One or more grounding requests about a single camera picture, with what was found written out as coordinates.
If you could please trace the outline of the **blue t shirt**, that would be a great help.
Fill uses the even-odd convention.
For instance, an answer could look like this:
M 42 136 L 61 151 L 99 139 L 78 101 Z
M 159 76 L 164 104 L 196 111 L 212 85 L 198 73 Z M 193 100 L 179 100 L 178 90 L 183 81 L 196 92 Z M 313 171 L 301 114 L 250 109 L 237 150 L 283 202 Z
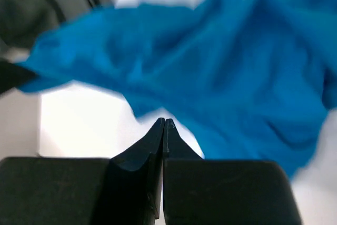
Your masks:
M 336 0 L 204 0 L 100 7 L 41 36 L 21 66 L 35 93 L 79 81 L 161 107 L 208 159 L 313 157 L 336 107 Z

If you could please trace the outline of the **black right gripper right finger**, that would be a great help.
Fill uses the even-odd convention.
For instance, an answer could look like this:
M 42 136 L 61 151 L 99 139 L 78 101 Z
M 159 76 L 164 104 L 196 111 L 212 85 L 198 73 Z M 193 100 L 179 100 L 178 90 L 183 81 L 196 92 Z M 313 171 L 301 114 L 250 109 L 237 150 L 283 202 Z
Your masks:
M 204 160 L 181 138 L 172 119 L 163 133 L 163 211 L 166 224 L 204 224 Z

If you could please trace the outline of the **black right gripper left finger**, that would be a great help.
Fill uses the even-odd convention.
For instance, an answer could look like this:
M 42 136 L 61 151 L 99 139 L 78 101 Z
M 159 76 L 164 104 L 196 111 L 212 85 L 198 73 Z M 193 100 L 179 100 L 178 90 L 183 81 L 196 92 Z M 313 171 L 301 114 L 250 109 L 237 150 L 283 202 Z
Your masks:
M 154 224 L 160 216 L 164 118 L 110 159 L 93 224 Z

